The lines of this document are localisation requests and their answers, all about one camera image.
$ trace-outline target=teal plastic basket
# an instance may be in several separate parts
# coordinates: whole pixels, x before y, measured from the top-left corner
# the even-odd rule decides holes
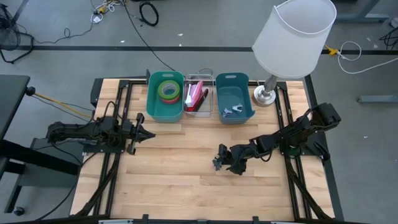
[[[173,80],[180,85],[180,99],[171,105],[163,103],[157,89],[166,80]],[[147,113],[160,123],[174,123],[182,118],[184,76],[179,72],[155,72],[149,78]]]
[[[243,124],[254,115],[248,83],[249,77],[244,73],[222,73],[216,77],[218,111],[223,124]],[[240,103],[243,111],[233,111],[232,106]],[[232,111],[232,114],[224,118],[222,112],[225,108]]]

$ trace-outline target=white cable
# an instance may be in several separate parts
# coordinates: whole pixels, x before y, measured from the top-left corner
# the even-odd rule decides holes
[[[345,44],[348,44],[348,43],[354,44],[354,45],[356,45],[356,46],[359,48],[359,55],[358,55],[358,57],[356,57],[356,58],[354,58],[354,59],[350,59],[350,58],[347,58],[347,57],[345,57],[345,56],[343,55],[343,47],[344,47]],[[377,67],[380,67],[380,66],[383,66],[383,65],[387,65],[388,63],[391,63],[391,62],[393,62],[393,61],[398,60],[398,58],[395,58],[395,59],[392,59],[392,60],[390,60],[390,61],[388,61],[388,62],[384,62],[384,63],[381,63],[381,64],[379,64],[379,65],[375,65],[375,66],[373,66],[373,67],[364,69],[364,70],[362,70],[362,71],[358,71],[358,72],[347,72],[345,69],[343,69],[343,66],[341,66],[340,58],[342,58],[342,59],[344,59],[344,60],[348,60],[348,61],[350,61],[350,62],[354,62],[354,61],[358,60],[358,59],[361,57],[361,55],[362,55],[362,48],[361,48],[361,46],[359,46],[359,44],[357,44],[356,42],[347,41],[347,42],[344,42],[344,43],[343,43],[343,45],[340,47],[340,51],[337,52],[337,54],[338,54],[338,58],[337,58],[338,65],[340,66],[340,68],[342,69],[342,71],[344,71],[345,73],[348,73],[348,74],[350,74],[350,75],[355,75],[355,74],[363,73],[363,72],[366,72],[366,71],[368,71],[368,70],[370,70],[370,69],[374,69],[374,68],[377,68]]]
[[[99,6],[95,7],[94,12],[96,12],[99,8],[104,7],[104,6],[105,6],[105,8],[107,8],[110,12],[114,12],[114,6],[118,6],[118,5],[121,5],[121,4],[120,4],[120,3],[116,3],[115,0],[109,0],[109,1],[104,0],[102,4],[100,4]],[[99,14],[96,15],[96,14],[94,14],[94,12],[91,14],[90,21],[91,21],[92,23],[97,24],[97,23],[99,23],[99,22],[101,22],[101,21],[103,20],[104,15],[103,15],[102,13],[99,13]],[[95,18],[94,16],[98,17],[99,20],[94,21],[94,19],[93,19],[93,18]]]

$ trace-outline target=wooden table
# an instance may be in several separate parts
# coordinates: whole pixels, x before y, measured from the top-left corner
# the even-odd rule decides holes
[[[115,100],[118,83],[118,79],[104,80],[96,116],[102,116],[107,102]],[[296,119],[308,109],[307,97],[302,82],[287,82],[287,86]],[[252,102],[256,114],[242,125],[221,124],[217,106],[210,118],[184,115],[178,123],[164,124],[145,113],[146,98],[147,86],[134,85],[128,117],[134,120],[138,112],[143,113],[144,128],[156,137],[137,144],[135,156],[121,156],[111,218],[142,218],[149,214],[151,219],[178,220],[252,220],[253,216],[260,220],[294,219],[284,158],[278,151],[269,162],[248,160],[242,176],[225,167],[216,172],[212,164],[220,143],[228,147],[247,144],[250,138],[277,131],[275,104],[261,108]],[[316,156],[301,158],[308,191],[334,217],[321,160]],[[102,162],[103,154],[98,154],[82,168],[71,214],[79,211],[96,190]],[[303,217],[301,194],[296,191]],[[100,213],[104,212],[107,194],[105,190]]]

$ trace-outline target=white lampshade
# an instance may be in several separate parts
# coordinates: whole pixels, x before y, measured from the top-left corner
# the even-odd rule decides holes
[[[280,78],[310,74],[336,14],[330,0],[289,0],[274,6],[252,47],[257,61]]]

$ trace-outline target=lamp base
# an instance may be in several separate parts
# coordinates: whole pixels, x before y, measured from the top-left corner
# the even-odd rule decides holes
[[[265,92],[264,86],[257,86],[253,93],[253,102],[258,106],[269,106],[276,99],[275,91]]]

